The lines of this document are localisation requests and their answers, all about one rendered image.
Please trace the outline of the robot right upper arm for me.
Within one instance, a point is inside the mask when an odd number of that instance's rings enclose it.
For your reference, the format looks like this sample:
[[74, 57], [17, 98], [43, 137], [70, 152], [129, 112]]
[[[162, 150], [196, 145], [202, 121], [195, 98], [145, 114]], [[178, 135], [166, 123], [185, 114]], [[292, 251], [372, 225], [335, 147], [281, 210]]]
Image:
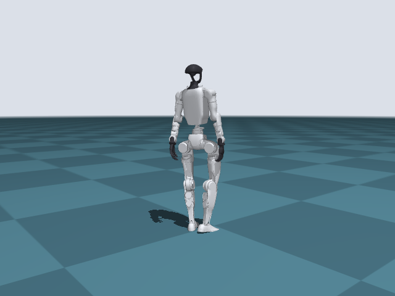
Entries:
[[207, 99], [209, 110], [210, 110], [210, 120], [216, 120], [217, 112], [217, 101], [216, 92], [213, 89], [203, 89], [204, 97]]

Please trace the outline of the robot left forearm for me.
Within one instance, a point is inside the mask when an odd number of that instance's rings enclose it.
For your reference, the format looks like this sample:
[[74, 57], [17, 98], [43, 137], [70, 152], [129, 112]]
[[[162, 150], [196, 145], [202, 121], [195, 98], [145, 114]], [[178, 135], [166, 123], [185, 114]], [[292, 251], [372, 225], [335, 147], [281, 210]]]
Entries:
[[[177, 122], [174, 122], [174, 118], [175, 118], [175, 116], [173, 117], [173, 121], [172, 121], [172, 130], [171, 130], [171, 136], [170, 137], [173, 136], [174, 137], [174, 142], [176, 142], [177, 141], [177, 137], [178, 137], [180, 124], [177, 123]], [[169, 137], [169, 140], [170, 140], [170, 137]]]

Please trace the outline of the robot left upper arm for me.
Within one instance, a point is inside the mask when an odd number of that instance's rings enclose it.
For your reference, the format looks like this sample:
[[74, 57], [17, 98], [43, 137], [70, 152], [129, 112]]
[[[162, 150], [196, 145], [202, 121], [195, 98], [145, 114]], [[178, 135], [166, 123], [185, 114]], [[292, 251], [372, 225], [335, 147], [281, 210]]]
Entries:
[[183, 110], [183, 102], [182, 102], [182, 92], [178, 91], [175, 95], [176, 104], [175, 104], [175, 118], [174, 122], [181, 123], [183, 120], [183, 116], [181, 115]]

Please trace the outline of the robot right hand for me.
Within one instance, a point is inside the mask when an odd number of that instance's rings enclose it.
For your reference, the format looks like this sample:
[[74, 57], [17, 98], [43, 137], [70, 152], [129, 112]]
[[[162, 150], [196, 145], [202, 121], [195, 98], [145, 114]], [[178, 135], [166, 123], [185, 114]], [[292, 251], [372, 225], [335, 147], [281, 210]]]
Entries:
[[225, 143], [222, 143], [222, 139], [218, 138], [218, 146], [219, 146], [219, 156], [218, 159], [216, 159], [216, 162], [221, 161], [221, 159], [223, 158], [223, 154], [224, 154], [224, 145]]

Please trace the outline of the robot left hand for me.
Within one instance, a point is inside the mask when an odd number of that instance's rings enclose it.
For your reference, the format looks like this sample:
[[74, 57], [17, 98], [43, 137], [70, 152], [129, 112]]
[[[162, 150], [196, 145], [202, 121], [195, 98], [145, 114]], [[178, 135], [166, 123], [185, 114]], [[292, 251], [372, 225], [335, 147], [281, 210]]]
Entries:
[[173, 136], [170, 137], [169, 144], [170, 144], [170, 155], [172, 156], [173, 159], [178, 160], [177, 159], [178, 155], [175, 153], [176, 142], [174, 142], [174, 137]]

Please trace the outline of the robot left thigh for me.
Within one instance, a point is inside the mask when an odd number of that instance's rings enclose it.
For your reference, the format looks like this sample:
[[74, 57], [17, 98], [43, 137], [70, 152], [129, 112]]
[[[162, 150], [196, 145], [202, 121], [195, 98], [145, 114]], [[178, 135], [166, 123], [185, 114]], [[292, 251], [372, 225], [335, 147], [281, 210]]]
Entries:
[[182, 153], [181, 162], [183, 164], [185, 174], [186, 190], [192, 191], [195, 189], [194, 182], [194, 152], [188, 147], [188, 140], [183, 141], [178, 145], [178, 150]]

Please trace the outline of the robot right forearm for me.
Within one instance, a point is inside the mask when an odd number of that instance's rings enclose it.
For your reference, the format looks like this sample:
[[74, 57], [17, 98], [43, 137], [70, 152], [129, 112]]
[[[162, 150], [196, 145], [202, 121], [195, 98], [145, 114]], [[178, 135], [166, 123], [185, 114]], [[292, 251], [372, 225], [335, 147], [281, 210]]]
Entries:
[[218, 142], [218, 138], [222, 139], [222, 143], [225, 142], [225, 138], [223, 137], [223, 130], [222, 130], [222, 121], [221, 121], [221, 114], [217, 113], [216, 114], [216, 120], [217, 122], [215, 122], [213, 124], [214, 128], [215, 128], [215, 134], [217, 137], [217, 142]]

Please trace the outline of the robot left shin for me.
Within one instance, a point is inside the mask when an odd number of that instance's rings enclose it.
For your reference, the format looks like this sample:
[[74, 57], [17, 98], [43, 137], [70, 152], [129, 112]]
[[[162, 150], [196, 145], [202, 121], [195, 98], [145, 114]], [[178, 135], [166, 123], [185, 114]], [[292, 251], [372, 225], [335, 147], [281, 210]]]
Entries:
[[195, 206], [194, 190], [187, 191], [185, 182], [186, 182], [186, 180], [183, 181], [183, 187], [185, 190], [185, 203], [186, 203], [186, 207], [188, 209], [189, 223], [191, 222], [191, 220], [194, 223], [194, 206]]

